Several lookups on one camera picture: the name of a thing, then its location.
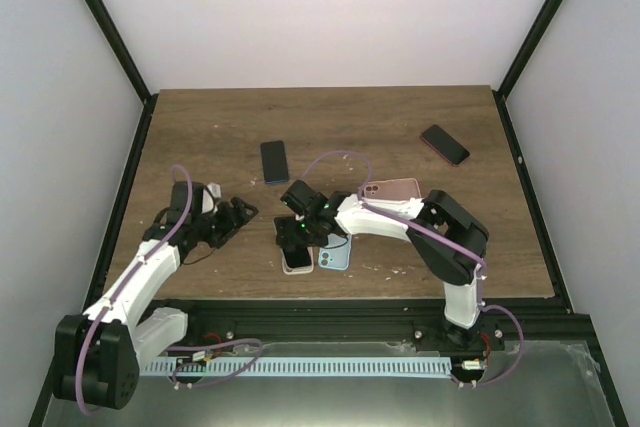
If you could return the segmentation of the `beige phone case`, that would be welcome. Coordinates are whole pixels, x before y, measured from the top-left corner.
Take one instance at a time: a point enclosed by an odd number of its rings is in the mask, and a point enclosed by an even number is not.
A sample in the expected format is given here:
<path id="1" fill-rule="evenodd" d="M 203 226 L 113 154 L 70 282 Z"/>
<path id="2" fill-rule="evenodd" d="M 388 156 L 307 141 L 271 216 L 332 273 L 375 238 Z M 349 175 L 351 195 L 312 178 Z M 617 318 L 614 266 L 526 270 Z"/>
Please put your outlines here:
<path id="1" fill-rule="evenodd" d="M 282 250 L 282 270 L 285 275 L 304 275 L 314 270 L 311 247 L 295 247 Z"/>

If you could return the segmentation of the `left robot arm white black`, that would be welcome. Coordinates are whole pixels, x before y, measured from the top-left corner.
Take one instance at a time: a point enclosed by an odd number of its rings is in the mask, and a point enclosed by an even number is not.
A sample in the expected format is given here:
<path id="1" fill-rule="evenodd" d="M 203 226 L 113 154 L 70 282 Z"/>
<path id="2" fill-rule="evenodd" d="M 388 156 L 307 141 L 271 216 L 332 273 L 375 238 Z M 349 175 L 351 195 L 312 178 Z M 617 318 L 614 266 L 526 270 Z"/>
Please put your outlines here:
<path id="1" fill-rule="evenodd" d="M 203 324 L 176 308 L 144 315 L 165 281 L 200 244 L 217 250 L 258 214 L 239 197 L 221 198 L 216 184 L 177 181 L 170 202 L 144 232 L 122 274 L 83 313 L 67 315 L 54 336 L 53 395 L 119 410 L 127 405 L 140 373 L 173 344 L 184 351 L 204 339 Z"/>

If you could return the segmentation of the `white phone black screen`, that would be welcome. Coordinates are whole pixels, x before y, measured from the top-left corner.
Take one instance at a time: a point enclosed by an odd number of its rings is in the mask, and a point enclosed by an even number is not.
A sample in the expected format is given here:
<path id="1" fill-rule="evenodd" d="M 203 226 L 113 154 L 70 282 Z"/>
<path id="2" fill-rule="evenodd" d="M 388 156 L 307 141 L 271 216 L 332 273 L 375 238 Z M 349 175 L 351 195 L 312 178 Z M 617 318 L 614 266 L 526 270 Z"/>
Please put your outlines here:
<path id="1" fill-rule="evenodd" d="M 309 247 L 296 246 L 282 250 L 284 270 L 298 272 L 313 268 L 312 250 Z"/>

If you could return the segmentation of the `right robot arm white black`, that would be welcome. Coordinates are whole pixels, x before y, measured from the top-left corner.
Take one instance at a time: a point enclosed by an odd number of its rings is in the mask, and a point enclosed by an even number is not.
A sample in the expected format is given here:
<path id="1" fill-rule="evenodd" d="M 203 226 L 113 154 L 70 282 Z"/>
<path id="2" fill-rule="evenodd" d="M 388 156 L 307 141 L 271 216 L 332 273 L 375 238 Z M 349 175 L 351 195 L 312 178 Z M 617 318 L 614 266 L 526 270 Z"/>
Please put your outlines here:
<path id="1" fill-rule="evenodd" d="M 411 244 L 443 284 L 447 343 L 465 350 L 479 339 L 489 232 L 452 196 L 433 190 L 425 198 L 371 199 L 363 189 L 325 196 L 297 180 L 280 201 L 292 212 L 277 234 L 283 249 L 325 247 L 331 235 L 379 236 Z"/>

